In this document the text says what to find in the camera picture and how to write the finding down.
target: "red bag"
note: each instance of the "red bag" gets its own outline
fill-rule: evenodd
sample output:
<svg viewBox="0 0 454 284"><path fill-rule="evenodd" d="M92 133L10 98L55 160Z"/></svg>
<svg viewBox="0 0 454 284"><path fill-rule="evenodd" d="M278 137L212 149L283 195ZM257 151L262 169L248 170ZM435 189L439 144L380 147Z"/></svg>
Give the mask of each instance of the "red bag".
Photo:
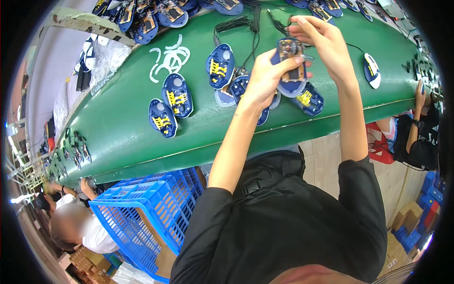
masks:
<svg viewBox="0 0 454 284"><path fill-rule="evenodd" d="M375 122L366 124L369 158L383 164L394 163L393 155L388 148L385 135Z"/></svg>

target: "yellow plastic part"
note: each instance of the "yellow plastic part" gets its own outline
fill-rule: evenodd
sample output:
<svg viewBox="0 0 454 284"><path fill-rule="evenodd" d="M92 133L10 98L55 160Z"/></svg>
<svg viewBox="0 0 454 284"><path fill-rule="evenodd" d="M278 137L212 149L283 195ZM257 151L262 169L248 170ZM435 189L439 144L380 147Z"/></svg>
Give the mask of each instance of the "yellow plastic part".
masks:
<svg viewBox="0 0 454 284"><path fill-rule="evenodd" d="M154 124L156 125L156 127L159 130L161 130L161 128L164 127L164 126L171 125L170 120L169 120L169 118L167 116L164 119L161 119L160 117L158 117L158 118L152 117L152 119L153 119Z"/></svg>
<svg viewBox="0 0 454 284"><path fill-rule="evenodd" d="M225 77L225 72L227 72L227 67L222 68L219 66L219 63L214 62L213 58L211 58L211 68L210 68L210 74L217 74L221 75L222 77Z"/></svg>
<svg viewBox="0 0 454 284"><path fill-rule="evenodd" d="M300 101L303 105L309 107L310 106L310 101L311 101L312 94L311 92L307 91L304 92L303 95L301 96L296 96L296 99Z"/></svg>
<svg viewBox="0 0 454 284"><path fill-rule="evenodd" d="M184 104L184 102L188 101L187 93L181 94L179 96L175 96L175 94L173 92L169 93L168 90L166 90L166 92L167 92L167 98L172 107L175 105L182 105L182 104ZM173 108L173 112L174 112L174 114L177 115L180 113L180 110L178 108Z"/></svg>

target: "hair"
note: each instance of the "hair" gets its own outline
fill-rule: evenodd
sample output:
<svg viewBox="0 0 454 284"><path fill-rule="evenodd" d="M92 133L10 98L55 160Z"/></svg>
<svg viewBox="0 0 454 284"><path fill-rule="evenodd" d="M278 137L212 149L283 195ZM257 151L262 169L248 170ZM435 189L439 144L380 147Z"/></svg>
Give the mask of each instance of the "hair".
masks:
<svg viewBox="0 0 454 284"><path fill-rule="evenodd" d="M58 234L55 232L55 230L52 229L52 226L49 223L49 232L50 232L50 237L52 241L62 250L66 251L74 251L74 247L76 246L75 243L67 243L64 240L62 240Z"/></svg>
<svg viewBox="0 0 454 284"><path fill-rule="evenodd" d="M47 202L46 197L44 196L44 193L38 194L36 197L36 206L38 206L40 209L49 211L50 210L50 204Z"/></svg>

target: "worker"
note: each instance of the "worker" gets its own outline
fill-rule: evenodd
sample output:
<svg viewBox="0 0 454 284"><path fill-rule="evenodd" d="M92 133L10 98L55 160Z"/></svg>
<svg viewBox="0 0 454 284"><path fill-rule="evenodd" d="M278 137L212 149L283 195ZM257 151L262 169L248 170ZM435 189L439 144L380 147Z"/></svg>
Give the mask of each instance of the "worker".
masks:
<svg viewBox="0 0 454 284"><path fill-rule="evenodd" d="M415 109L375 123L385 135L396 161L426 170L438 169L438 126L440 117L431 96L422 92L422 80L415 90Z"/></svg>
<svg viewBox="0 0 454 284"><path fill-rule="evenodd" d="M293 16L288 31L314 45L340 105L339 200L302 179L301 154L277 151L245 163L260 113L296 57L257 57L176 258L170 283L370 283L383 268L387 231L369 162L360 88L340 30Z"/></svg>
<svg viewBox="0 0 454 284"><path fill-rule="evenodd" d="M73 189L55 182L47 182L43 191L36 197L36 205L40 209L48 211L51 217L55 210L63 204L76 203L85 206L84 201Z"/></svg>
<svg viewBox="0 0 454 284"><path fill-rule="evenodd" d="M80 188L90 200L97 198L86 179L82 179ZM119 247L102 226L96 215L80 204L61 206L50 219L50 236L59 246L83 244L98 254L109 254Z"/></svg>

